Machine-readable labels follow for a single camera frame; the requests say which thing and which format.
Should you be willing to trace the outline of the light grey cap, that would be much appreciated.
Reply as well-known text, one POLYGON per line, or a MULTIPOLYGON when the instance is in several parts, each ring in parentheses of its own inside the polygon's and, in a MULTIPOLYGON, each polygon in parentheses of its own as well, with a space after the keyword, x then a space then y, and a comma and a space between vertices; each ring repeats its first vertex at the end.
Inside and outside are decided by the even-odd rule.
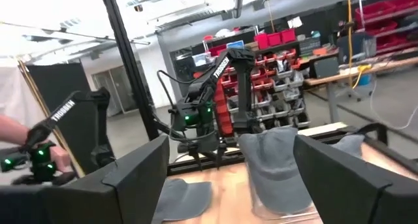
POLYGON ((361 146, 363 141, 364 135, 347 135, 337 143, 331 144, 330 146, 362 159, 361 146))
POLYGON ((152 224, 181 221, 202 215, 212 202, 212 183, 188 183, 181 178, 166 179, 152 224))
POLYGON ((298 130, 273 128, 238 139, 259 200, 272 212, 295 214, 312 205, 293 155, 298 130))

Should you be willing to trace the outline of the black parts shelf rack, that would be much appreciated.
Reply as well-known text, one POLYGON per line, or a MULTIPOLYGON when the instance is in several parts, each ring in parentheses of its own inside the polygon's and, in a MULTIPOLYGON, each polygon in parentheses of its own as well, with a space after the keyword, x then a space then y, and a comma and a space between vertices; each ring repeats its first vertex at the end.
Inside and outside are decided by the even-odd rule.
MULTIPOLYGON (((300 59, 295 42, 289 42, 290 48, 281 44, 256 52, 255 66, 251 70, 252 110, 264 129, 289 125, 305 129, 310 125, 301 92, 304 77, 298 71, 300 59)), ((204 71, 195 71, 194 79, 214 63, 207 63, 204 71)), ((221 117, 230 116, 234 120, 238 113, 238 82, 234 68, 225 70, 220 83, 223 89, 219 94, 225 96, 216 102, 226 104, 229 111, 228 114, 223 112, 221 117)))

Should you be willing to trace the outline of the wooden workbench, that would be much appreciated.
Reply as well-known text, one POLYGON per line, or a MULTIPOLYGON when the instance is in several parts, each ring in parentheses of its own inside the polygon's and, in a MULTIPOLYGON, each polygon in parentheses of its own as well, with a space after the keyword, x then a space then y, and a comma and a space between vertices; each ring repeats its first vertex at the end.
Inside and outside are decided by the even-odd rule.
POLYGON ((403 65, 418 64, 418 57, 411 57, 408 59, 403 59, 399 61, 392 60, 391 58, 386 58, 383 61, 369 64, 364 69, 362 65, 354 66, 348 68, 347 71, 340 71, 337 75, 326 77, 326 78, 309 78, 305 79, 304 83, 307 86, 319 86, 324 84, 326 86, 328 108, 330 122, 336 123, 340 121, 339 115, 337 112, 337 101, 336 101, 336 85, 335 82, 344 79, 351 79, 353 77, 361 77, 365 74, 372 74, 375 72, 386 71, 389 69, 395 69, 403 65))

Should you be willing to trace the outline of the white curtain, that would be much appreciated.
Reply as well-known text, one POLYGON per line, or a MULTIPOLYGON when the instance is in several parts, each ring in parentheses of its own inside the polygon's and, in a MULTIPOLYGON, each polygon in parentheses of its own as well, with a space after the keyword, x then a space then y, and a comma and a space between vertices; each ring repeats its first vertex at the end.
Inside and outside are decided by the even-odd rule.
POLYGON ((0 114, 29 127, 44 119, 18 62, 13 59, 0 59, 0 114))

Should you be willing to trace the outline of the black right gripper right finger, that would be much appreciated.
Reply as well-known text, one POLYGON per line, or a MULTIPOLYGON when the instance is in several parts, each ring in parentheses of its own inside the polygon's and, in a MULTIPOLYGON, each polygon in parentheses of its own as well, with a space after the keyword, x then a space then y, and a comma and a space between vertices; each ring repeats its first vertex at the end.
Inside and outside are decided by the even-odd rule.
POLYGON ((375 165, 307 136, 296 136, 295 161, 324 224, 373 224, 392 182, 375 165))

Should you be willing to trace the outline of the red storage bin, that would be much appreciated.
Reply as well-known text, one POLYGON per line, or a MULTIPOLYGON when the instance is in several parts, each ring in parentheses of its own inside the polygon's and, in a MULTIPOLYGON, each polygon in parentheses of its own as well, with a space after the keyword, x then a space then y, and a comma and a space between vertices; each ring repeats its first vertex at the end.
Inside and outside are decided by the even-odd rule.
POLYGON ((269 47, 268 35, 266 33, 259 33, 258 35, 254 36, 254 40, 260 50, 264 50, 269 47))
POLYGON ((282 39, 282 42, 284 44, 296 41, 297 38, 296 38, 296 35, 295 35, 295 30, 293 28, 283 30, 281 32, 281 39, 282 39))
POLYGON ((281 32, 270 33, 267 35, 267 38, 268 38, 268 45, 270 47, 278 46, 283 43, 281 32))

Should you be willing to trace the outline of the black partition panel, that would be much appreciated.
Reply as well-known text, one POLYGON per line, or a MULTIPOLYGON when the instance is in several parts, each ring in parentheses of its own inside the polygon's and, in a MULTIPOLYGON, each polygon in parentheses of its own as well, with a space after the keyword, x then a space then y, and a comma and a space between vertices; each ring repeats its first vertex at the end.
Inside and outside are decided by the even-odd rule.
MULTIPOLYGON (((91 90, 79 63, 29 65, 27 68, 49 110, 55 110, 74 91, 91 90)), ((95 144, 94 104, 78 103, 59 121, 57 128, 73 155, 81 161, 91 162, 91 151, 95 144)))

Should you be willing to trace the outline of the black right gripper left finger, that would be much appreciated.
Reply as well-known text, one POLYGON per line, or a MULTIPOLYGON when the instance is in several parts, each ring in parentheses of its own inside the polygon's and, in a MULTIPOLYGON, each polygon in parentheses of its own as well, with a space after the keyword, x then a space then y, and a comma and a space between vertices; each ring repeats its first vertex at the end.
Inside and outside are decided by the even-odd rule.
POLYGON ((160 136, 83 178, 42 192, 51 224, 151 224, 167 176, 160 136))

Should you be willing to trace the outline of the black aluminium rig frame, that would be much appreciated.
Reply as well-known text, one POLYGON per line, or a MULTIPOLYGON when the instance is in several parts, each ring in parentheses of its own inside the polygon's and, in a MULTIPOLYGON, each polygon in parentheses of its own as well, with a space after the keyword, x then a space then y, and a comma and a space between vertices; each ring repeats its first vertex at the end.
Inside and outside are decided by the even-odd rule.
MULTIPOLYGON (((159 137, 159 132, 153 120, 153 110, 149 106, 146 90, 142 83, 133 50, 127 38, 127 32, 120 14, 119 6, 117 5, 116 0, 103 0, 103 3, 106 7, 108 19, 114 32, 121 60, 128 74, 129 83, 133 89, 135 104, 138 106, 142 121, 144 122, 146 130, 146 134, 144 135, 145 141, 152 141, 159 137)), ((409 172, 412 176, 418 178, 418 165, 384 145, 383 141, 370 139, 363 147, 372 150, 367 154, 375 156, 372 159, 373 163, 377 163, 378 159, 381 159, 382 164, 386 165, 387 168, 402 168, 404 170, 403 174, 409 172)))

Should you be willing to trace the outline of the shelf of red bins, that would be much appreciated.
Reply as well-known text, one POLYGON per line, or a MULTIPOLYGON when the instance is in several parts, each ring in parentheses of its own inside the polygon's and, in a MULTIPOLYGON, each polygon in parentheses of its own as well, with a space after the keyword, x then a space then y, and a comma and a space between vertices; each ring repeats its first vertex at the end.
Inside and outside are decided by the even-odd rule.
POLYGON ((355 9, 357 28, 376 39, 376 53, 418 46, 418 0, 383 0, 355 9))

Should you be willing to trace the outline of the person's forearm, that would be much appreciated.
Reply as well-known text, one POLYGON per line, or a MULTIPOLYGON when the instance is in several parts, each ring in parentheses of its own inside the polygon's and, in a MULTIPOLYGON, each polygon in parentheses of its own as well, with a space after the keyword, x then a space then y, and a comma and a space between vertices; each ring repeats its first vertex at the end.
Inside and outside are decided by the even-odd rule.
POLYGON ((29 128, 18 121, 0 114, 0 142, 23 146, 27 139, 29 128))

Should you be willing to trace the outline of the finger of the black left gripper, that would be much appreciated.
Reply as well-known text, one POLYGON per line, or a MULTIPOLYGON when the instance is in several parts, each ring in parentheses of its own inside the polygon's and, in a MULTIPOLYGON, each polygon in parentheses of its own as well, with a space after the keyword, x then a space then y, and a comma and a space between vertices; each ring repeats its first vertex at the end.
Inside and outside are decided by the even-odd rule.
POLYGON ((192 157, 194 158, 199 170, 202 170, 201 160, 196 149, 192 149, 192 157))
POLYGON ((224 153, 225 153, 225 148, 223 146, 219 146, 217 148, 217 153, 216 153, 216 168, 217 169, 219 169, 222 164, 224 153))

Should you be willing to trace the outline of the person's hand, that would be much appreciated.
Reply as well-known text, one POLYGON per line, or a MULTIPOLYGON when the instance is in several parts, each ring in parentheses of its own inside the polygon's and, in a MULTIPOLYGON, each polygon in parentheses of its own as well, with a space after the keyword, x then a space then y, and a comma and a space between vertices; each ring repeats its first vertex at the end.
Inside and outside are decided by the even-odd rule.
POLYGON ((66 150, 61 146, 50 147, 52 161, 56 164, 60 172, 72 172, 71 158, 66 150))

